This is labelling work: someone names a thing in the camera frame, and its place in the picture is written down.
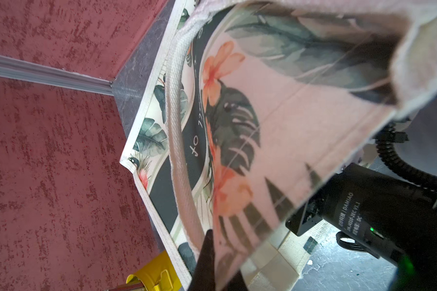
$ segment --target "coiled cable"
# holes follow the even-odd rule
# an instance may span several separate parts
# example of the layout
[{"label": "coiled cable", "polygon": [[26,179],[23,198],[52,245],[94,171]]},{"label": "coiled cable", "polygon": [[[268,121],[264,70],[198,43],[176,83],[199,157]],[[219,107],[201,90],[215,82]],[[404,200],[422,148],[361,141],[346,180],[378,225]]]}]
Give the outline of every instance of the coiled cable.
[{"label": "coiled cable", "polygon": [[[380,133],[394,136],[394,123],[387,125]],[[396,153],[392,140],[376,138],[375,143],[380,159],[391,171],[411,183],[437,192],[437,176],[416,169],[403,161]]]}]

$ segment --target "monstera leaf print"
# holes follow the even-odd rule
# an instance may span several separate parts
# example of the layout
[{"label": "monstera leaf print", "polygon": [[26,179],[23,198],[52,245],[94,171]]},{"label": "monstera leaf print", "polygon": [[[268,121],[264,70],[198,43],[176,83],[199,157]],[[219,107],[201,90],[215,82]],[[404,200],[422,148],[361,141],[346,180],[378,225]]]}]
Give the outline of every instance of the monstera leaf print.
[{"label": "monstera leaf print", "polygon": [[221,259],[218,261],[216,269],[215,269],[215,280],[217,282],[224,281],[228,271],[230,269],[233,260],[236,258],[235,252],[226,253]]},{"label": "monstera leaf print", "polygon": [[[181,29],[184,26],[184,24],[185,24],[186,20],[188,20],[189,16],[190,15],[189,15],[188,11],[186,9],[183,9],[183,13],[181,14],[181,18],[180,18],[180,23],[178,24],[178,29]],[[192,66],[192,44],[190,44],[190,47],[189,47],[188,52],[186,54],[186,62],[187,62],[189,67]]]},{"label": "monstera leaf print", "polygon": [[145,118],[133,149],[146,156],[156,156],[168,148],[165,131],[151,118]]},{"label": "monstera leaf print", "polygon": [[347,89],[371,102],[392,101],[388,63],[398,39],[366,30],[353,17],[306,14],[253,4],[226,30],[246,53],[303,83]]},{"label": "monstera leaf print", "polygon": [[249,100],[239,90],[220,80],[220,98],[215,106],[207,102],[213,142],[221,148],[221,163],[244,175],[254,159],[253,144],[260,146],[259,121]]},{"label": "monstera leaf print", "polygon": [[[167,120],[167,115],[165,111],[165,86],[163,85],[156,85],[154,88],[154,96],[156,97],[157,101],[160,105],[160,110],[162,111],[162,121],[165,123]],[[183,117],[186,115],[186,112],[188,110],[188,96],[186,95],[186,92],[184,91],[184,86],[181,84],[181,90],[180,90],[180,118],[183,120]]]}]

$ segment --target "white rope handle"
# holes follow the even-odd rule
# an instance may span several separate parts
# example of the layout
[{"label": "white rope handle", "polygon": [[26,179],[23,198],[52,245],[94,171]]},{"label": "white rope handle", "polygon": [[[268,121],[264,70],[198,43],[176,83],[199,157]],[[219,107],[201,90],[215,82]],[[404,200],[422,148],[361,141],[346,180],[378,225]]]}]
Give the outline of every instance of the white rope handle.
[{"label": "white rope handle", "polygon": [[171,44],[166,70],[166,112],[167,131],[170,150],[171,179],[175,192],[178,214],[183,223],[186,239],[196,260],[204,241],[204,231],[194,204],[191,186],[188,178],[188,168],[184,157],[183,136],[181,134],[180,118],[180,86],[181,72],[190,43],[199,29],[208,20],[200,13],[194,13],[185,26],[176,34]]}]

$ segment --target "gray floor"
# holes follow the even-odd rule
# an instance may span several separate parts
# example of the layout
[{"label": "gray floor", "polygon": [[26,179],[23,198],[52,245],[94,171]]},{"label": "gray floor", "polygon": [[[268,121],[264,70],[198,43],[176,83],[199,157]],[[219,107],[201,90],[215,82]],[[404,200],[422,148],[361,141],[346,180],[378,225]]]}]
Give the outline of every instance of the gray floor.
[{"label": "gray floor", "polygon": [[327,239],[321,242],[310,257],[293,291],[386,291],[396,267],[384,259],[368,253],[348,251],[336,243],[332,228]]}]

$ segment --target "black cable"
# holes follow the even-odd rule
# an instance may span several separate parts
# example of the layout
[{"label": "black cable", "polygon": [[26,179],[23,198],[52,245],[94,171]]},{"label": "black cable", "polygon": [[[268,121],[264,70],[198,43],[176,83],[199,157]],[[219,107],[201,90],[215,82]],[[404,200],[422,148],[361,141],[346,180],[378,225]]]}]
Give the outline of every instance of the black cable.
[{"label": "black cable", "polygon": [[345,241],[343,241],[343,240],[341,240],[342,238],[349,238],[349,239],[352,239],[352,238],[350,238],[348,235],[346,235],[343,231],[339,231],[339,232],[337,232],[337,234],[336,234],[336,243],[340,246],[340,247],[342,247],[342,248],[344,248],[344,249],[346,249],[346,250],[349,250],[349,251],[361,251],[361,252],[366,252],[365,250],[364,250],[364,248],[362,248],[360,245],[358,245],[356,242],[345,242]]},{"label": "black cable", "polygon": [[[394,135],[394,124],[387,125],[382,132]],[[416,169],[403,161],[396,153],[393,142],[377,138],[375,143],[377,144],[377,152],[380,159],[391,171],[411,183],[437,191],[437,176]]]}]

